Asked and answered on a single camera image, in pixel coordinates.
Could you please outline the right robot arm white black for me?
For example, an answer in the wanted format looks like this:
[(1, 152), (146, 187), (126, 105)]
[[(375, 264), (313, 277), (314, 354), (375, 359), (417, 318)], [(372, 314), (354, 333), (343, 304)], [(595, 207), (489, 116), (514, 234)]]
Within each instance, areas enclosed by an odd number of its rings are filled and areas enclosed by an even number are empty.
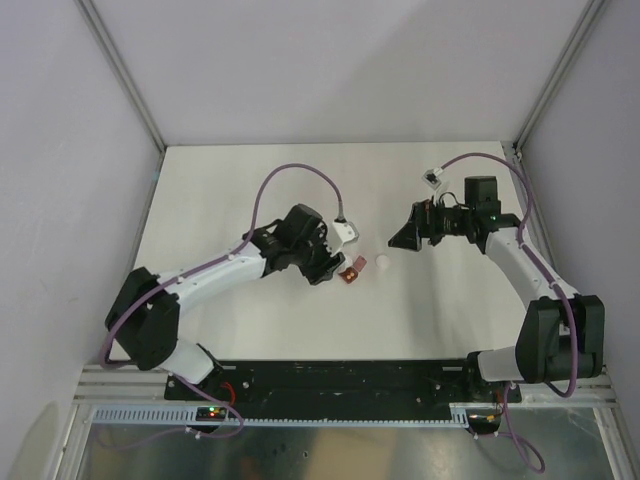
[(582, 295), (564, 281), (525, 235), (524, 223), (501, 209), (493, 176), (464, 181), (463, 203), (448, 206), (438, 196), (413, 203), (389, 247), (418, 252), (445, 237), (464, 237), (505, 275), (526, 312), (512, 347), (469, 355), (474, 368), (462, 376), (464, 393), (486, 400), (498, 382), (545, 384), (563, 398), (577, 382), (601, 374), (605, 308), (596, 295)]

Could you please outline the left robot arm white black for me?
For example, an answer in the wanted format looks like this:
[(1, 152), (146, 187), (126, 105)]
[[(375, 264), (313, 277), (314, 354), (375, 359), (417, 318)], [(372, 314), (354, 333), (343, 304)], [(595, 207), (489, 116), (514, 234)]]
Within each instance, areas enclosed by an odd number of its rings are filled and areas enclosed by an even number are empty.
[(107, 343), (118, 344), (128, 357), (106, 358), (105, 367), (160, 368), (186, 380), (197, 397), (214, 397), (222, 385), (219, 363), (201, 343), (180, 337), (181, 320), (215, 295), (290, 266), (312, 286), (328, 281), (345, 261), (344, 246), (357, 238), (346, 219), (326, 223), (297, 204), (285, 218), (244, 234), (236, 247), (200, 266), (162, 274), (145, 267), (131, 271), (105, 320)]

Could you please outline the red pill organizer box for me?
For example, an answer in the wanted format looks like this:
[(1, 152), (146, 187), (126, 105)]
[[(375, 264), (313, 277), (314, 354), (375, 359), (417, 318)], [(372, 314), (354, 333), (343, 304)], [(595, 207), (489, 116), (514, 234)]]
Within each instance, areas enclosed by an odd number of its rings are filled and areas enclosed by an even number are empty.
[(367, 260), (361, 255), (355, 258), (346, 256), (344, 263), (338, 269), (338, 276), (345, 284), (350, 285), (358, 279), (366, 265)]

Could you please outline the white bottle cap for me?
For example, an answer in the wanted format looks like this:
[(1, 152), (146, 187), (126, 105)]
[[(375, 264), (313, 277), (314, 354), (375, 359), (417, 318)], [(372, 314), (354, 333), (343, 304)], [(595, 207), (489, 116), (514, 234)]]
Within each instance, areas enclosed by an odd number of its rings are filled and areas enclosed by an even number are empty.
[(379, 254), (376, 256), (375, 264), (381, 271), (387, 270), (391, 265), (391, 260), (386, 254)]

